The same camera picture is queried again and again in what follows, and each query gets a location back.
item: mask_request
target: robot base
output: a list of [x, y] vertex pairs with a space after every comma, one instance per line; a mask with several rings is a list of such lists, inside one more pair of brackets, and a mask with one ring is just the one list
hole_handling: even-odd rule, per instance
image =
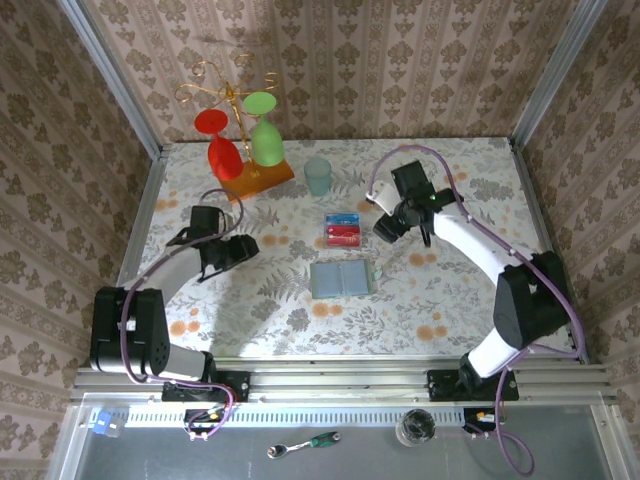
[[[493, 402], [496, 399], [500, 374], [487, 378], [482, 385], [468, 390], [461, 385], [458, 370], [429, 370], [427, 384], [429, 400], [432, 402]], [[502, 390], [502, 399], [518, 400], [518, 385], [513, 372], [507, 374]]]

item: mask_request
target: gray floor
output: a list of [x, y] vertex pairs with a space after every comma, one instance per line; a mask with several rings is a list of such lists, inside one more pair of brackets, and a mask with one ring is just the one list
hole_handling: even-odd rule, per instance
[[[534, 479], [609, 479], [586, 408], [512, 408], [507, 430], [520, 435], [536, 459]], [[179, 429], [125, 429], [117, 439], [90, 434], [76, 480], [215, 479], [512, 479], [495, 440], [469, 440], [461, 430], [424, 447], [400, 445], [391, 428], [340, 428], [339, 444], [270, 460], [267, 447], [297, 443], [318, 429], [227, 428], [208, 442], [190, 442]]]

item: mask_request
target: metal frame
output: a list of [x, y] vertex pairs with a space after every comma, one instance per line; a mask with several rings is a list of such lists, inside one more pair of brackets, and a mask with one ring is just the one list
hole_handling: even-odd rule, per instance
[[138, 206], [136, 220], [131, 229], [127, 251], [124, 254], [120, 273], [118, 274], [118, 286], [135, 278], [138, 274], [140, 260], [142, 259], [142, 253], [147, 241], [147, 233], [151, 225], [151, 218], [153, 217], [153, 211], [158, 200], [160, 187], [164, 181], [164, 172], [167, 168], [167, 159], [170, 153], [171, 146], [163, 148], [158, 160], [151, 164], [149, 176], [147, 177], [144, 192], [140, 199], [140, 205]]
[[105, 42], [98, 34], [99, 29], [91, 21], [83, 2], [81, 0], [60, 0], [59, 3], [76, 29], [96, 67], [98, 67], [107, 82], [118, 105], [120, 105], [120, 108], [129, 119], [138, 139], [147, 150], [147, 153], [149, 153], [152, 161], [156, 161], [160, 157], [160, 140], [156, 137], [145, 118], [142, 108], [120, 76], [115, 62], [107, 48], [105, 48]]
[[606, 5], [607, 0], [581, 0], [576, 7], [513, 130], [512, 137], [520, 147], [533, 135]]
[[[249, 403], [238, 407], [237, 414], [241, 417], [238, 425], [230, 423], [227, 427], [234, 428], [255, 425], [261, 417], [256, 420], [254, 415], [282, 415], [270, 417], [270, 422], [276, 421], [276, 427], [287, 427], [302, 421], [291, 413], [311, 415], [313, 419], [307, 416], [305, 422], [322, 424], [324, 415], [333, 415], [335, 419], [336, 412], [356, 412], [355, 417], [348, 414], [344, 419], [340, 417], [340, 425], [355, 422], [359, 426], [380, 426], [392, 422], [402, 408], [420, 406], [445, 415], [459, 407], [492, 405], [429, 401], [426, 371], [456, 368], [458, 361], [457, 357], [336, 355], [322, 360], [315, 356], [266, 360], [218, 358], [216, 364], [220, 370], [252, 372]], [[614, 405], [616, 391], [604, 366], [541, 355], [519, 363], [515, 374], [521, 399], [507, 402], [510, 410], [529, 406], [590, 406], [612, 477], [638, 478], [633, 448], [620, 410]], [[161, 385], [134, 385], [124, 375], [81, 368], [48, 478], [74, 477], [92, 415], [102, 408], [113, 409], [117, 416], [125, 418], [127, 427], [149, 427], [149, 422], [177, 427], [180, 422], [176, 419], [187, 405], [161, 403], [160, 396]], [[188, 407], [210, 405], [193, 403]]]
[[627, 434], [618, 405], [593, 405], [591, 407], [600, 443], [614, 479], [640, 478], [638, 460]]
[[[250, 403], [281, 406], [402, 407], [436, 405], [429, 400], [426, 372], [456, 369], [457, 357], [370, 358], [303, 356], [288, 359], [216, 358], [219, 370], [252, 372]], [[593, 405], [615, 402], [602, 365], [540, 356], [527, 358], [514, 369], [521, 400], [518, 405]], [[89, 402], [105, 395], [127, 395], [136, 402], [160, 401], [159, 384], [134, 385], [125, 375], [81, 368], [72, 402]], [[492, 402], [449, 402], [442, 406], [489, 406]]]

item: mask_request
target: small box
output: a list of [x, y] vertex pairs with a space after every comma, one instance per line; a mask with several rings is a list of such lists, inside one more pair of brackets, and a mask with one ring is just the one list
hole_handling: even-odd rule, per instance
[[352, 212], [325, 214], [324, 239], [327, 247], [359, 247], [361, 243], [360, 214]]

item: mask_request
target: robotic arm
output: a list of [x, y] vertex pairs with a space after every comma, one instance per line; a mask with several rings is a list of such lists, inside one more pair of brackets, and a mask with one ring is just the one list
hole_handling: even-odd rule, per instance
[[[165, 305], [178, 290], [198, 274], [198, 282], [225, 272], [258, 254], [256, 241], [249, 235], [234, 235], [226, 240], [203, 241], [193, 247], [182, 247], [197, 239], [221, 232], [222, 210], [209, 206], [191, 209], [189, 227], [183, 228], [166, 246], [162, 256], [169, 259], [148, 277], [145, 289], [135, 292], [126, 322], [127, 351], [134, 373], [166, 376], [179, 380], [200, 382], [219, 381], [210, 352], [188, 350], [171, 345]], [[184, 248], [176, 254], [174, 251]], [[213, 267], [213, 273], [207, 269]], [[122, 287], [103, 287], [95, 297], [90, 361], [94, 370], [125, 371], [120, 349], [120, 319], [124, 298], [140, 278]]]
[[[494, 328], [473, 350], [464, 355], [458, 370], [459, 384], [468, 392], [496, 381], [523, 349], [550, 335], [568, 322], [568, 316], [553, 294], [514, 256], [499, 248], [471, 225], [460, 212], [450, 188], [436, 192], [418, 161], [392, 171], [396, 188], [374, 184], [367, 195], [386, 212], [374, 232], [393, 243], [412, 227], [419, 227], [427, 247], [431, 235], [462, 251], [496, 286]], [[529, 259], [567, 296], [562, 263], [551, 251], [536, 254], [521, 248]]]

